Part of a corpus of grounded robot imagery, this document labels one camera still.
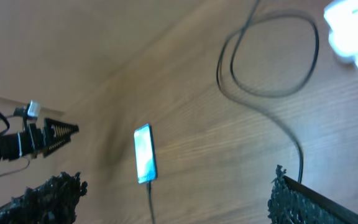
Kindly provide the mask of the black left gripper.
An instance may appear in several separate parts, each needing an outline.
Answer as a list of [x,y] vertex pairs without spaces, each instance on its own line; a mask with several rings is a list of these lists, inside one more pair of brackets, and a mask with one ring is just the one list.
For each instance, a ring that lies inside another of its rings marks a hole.
[[[64,145],[70,143],[70,136],[78,133],[79,127],[75,124],[45,118],[44,133],[34,123],[30,123],[26,130],[30,138],[33,155],[42,154],[43,157],[48,157]],[[53,141],[45,145],[45,139]]]

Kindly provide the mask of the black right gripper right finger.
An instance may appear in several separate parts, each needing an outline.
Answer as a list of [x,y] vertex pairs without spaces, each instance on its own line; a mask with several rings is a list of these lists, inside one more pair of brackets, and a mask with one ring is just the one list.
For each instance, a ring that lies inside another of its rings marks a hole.
[[274,224],[358,224],[358,214],[289,178],[278,165],[267,202]]

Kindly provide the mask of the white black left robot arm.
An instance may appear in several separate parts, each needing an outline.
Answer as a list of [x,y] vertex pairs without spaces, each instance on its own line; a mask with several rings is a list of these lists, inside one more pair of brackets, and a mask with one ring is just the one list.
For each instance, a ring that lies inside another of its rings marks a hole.
[[[36,121],[41,106],[31,101],[24,107],[16,108],[10,116],[0,112],[0,161],[14,161],[20,158],[35,159],[39,154],[48,157],[71,141],[71,136],[79,132],[75,124],[64,123],[51,118],[44,119],[44,127],[38,128]],[[8,134],[11,125],[9,118],[22,118],[23,130]],[[0,177],[20,172],[21,169],[0,174]]]

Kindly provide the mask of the Samsung Galaxy smartphone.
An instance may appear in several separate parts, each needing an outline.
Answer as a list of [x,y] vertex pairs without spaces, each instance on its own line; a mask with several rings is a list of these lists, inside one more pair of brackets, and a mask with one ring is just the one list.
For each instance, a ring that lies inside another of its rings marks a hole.
[[135,164],[139,184],[153,181],[157,178],[157,163],[155,159],[152,127],[149,123],[134,131]]

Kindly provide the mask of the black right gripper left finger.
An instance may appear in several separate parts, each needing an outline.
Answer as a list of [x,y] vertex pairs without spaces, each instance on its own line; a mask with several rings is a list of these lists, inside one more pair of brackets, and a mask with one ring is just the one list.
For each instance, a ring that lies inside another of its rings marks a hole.
[[80,173],[62,172],[44,184],[27,188],[20,197],[0,207],[0,224],[62,223],[76,221],[76,206],[87,194],[87,182]]

